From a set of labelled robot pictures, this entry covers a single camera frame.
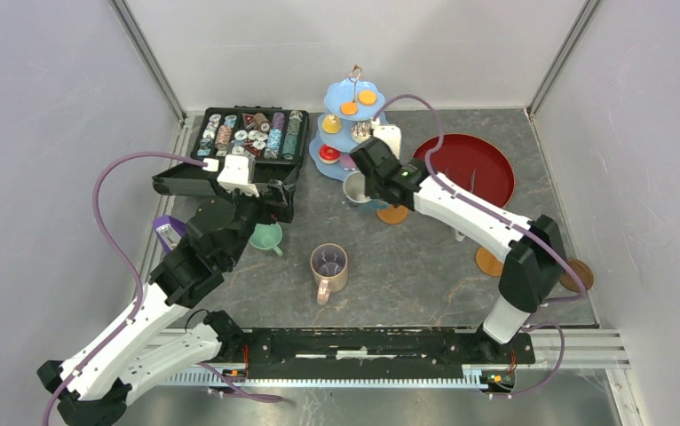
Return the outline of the yellow mousse cake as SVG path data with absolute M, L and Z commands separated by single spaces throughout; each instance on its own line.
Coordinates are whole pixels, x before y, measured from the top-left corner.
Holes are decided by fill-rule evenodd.
M 328 134 L 337 134 L 343 128 L 342 119 L 336 114 L 325 114 L 321 128 Z

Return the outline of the pink mousse cake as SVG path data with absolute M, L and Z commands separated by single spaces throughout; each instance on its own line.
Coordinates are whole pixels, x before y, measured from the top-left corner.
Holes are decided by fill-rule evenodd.
M 338 163 L 345 171 L 355 171 L 357 169 L 356 163 L 349 154 L 341 153 Z

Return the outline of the white mug blue handle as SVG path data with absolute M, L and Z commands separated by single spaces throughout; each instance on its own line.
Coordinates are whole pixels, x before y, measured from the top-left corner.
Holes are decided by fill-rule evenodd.
M 360 171 L 354 171 L 344 179 L 342 190 L 346 199 L 358 210 L 375 211 L 390 206 L 385 201 L 366 195 L 366 179 Z

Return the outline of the blue three-tier cake stand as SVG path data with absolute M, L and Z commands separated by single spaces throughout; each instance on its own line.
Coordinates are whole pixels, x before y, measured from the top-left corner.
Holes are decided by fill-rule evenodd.
M 385 101 L 362 72 L 355 65 L 347 77 L 329 85 L 323 99 L 325 112 L 317 119 L 316 136 L 309 145 L 319 173 L 339 182 L 357 170 L 349 152 L 370 136 L 372 121 Z

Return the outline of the red frosted donut cake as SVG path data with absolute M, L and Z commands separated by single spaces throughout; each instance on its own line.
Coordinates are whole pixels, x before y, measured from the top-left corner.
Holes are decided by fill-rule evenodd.
M 319 149 L 319 159 L 321 162 L 326 164 L 334 164 L 339 162 L 341 153 L 335 148 L 323 144 Z

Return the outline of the round orange waffle cookie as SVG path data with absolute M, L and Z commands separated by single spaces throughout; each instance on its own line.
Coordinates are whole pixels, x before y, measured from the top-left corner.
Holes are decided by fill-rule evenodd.
M 372 90 L 362 90 L 357 95 L 358 102 L 367 107 L 373 106 L 377 102 L 377 95 Z

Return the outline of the dark brown wooden coaster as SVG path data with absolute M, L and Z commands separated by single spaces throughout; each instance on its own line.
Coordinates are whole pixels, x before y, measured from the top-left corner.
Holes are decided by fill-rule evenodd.
M 568 258 L 567 263 L 575 275 L 580 279 L 580 283 L 586 290 L 590 290 L 594 285 L 595 278 L 590 267 L 577 258 Z M 560 284 L 569 291 L 580 293 L 579 286 L 570 273 L 565 272 L 560 277 Z

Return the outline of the white chocolate drizzled donut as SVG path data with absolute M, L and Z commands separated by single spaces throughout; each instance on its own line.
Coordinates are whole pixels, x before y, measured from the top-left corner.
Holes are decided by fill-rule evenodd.
M 359 121 L 351 127 L 352 140 L 357 143 L 363 143 L 365 140 L 372 137 L 372 122 Z

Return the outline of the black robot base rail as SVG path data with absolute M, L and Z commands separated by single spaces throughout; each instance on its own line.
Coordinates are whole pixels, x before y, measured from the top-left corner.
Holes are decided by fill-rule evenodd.
M 520 373 L 537 371 L 545 380 L 562 370 L 629 367 L 614 330 L 544 327 L 495 349 L 470 328 L 255 327 L 244 330 L 238 351 L 215 357 L 209 367 L 179 367 L 162 382 L 224 389 L 224 375 L 249 387 L 469 389 L 513 398 L 536 384 L 520 383 Z

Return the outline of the tan wooden coaster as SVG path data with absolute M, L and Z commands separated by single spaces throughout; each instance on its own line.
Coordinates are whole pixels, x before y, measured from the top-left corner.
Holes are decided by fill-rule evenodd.
M 475 254 L 476 266 L 490 277 L 501 277 L 503 262 L 484 247 L 479 247 Z

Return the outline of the light orange wooden coaster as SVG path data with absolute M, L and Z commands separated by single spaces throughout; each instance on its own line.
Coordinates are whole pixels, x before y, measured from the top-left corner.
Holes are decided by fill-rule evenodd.
M 409 214 L 409 209 L 405 206 L 392 206 L 390 205 L 384 209 L 378 209 L 376 211 L 377 217 L 384 223 L 388 225 L 398 225 L 406 220 Z

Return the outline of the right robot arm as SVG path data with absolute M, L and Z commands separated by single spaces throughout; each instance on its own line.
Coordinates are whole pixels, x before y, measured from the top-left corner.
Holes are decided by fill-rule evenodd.
M 512 338 L 564 273 L 565 248 L 557 223 L 545 215 L 529 219 L 499 209 L 427 162 L 402 163 L 379 138 L 361 143 L 350 156 L 365 177 L 368 196 L 435 218 L 502 262 L 500 295 L 476 339 L 482 359 L 502 360 L 511 352 Z

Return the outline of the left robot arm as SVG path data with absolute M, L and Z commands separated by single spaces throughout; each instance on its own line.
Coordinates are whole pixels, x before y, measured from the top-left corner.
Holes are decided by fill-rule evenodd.
M 224 311 L 211 312 L 183 336 L 143 354 L 167 326 L 188 314 L 232 272 L 260 225 L 289 223 L 295 215 L 294 185 L 279 180 L 226 190 L 203 199 L 185 223 L 180 243 L 137 280 L 136 295 L 91 343 L 63 361 L 37 370 L 51 400 L 47 424 L 57 410 L 67 425 L 113 425 L 127 408 L 168 376 L 243 351 L 243 333 Z

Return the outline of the rose gold marble mug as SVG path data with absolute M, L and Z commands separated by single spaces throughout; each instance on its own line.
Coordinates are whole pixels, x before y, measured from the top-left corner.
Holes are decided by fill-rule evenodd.
M 319 245 L 310 256 L 310 266 L 318 288 L 316 300 L 321 305 L 348 283 L 348 255 L 335 243 Z

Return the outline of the mint green cup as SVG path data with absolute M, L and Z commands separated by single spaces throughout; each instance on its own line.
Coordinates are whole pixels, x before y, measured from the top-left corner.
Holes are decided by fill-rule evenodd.
M 283 256 L 280 248 L 282 238 L 283 231 L 279 224 L 258 224 L 249 238 L 249 244 L 256 249 L 272 251 L 278 256 Z

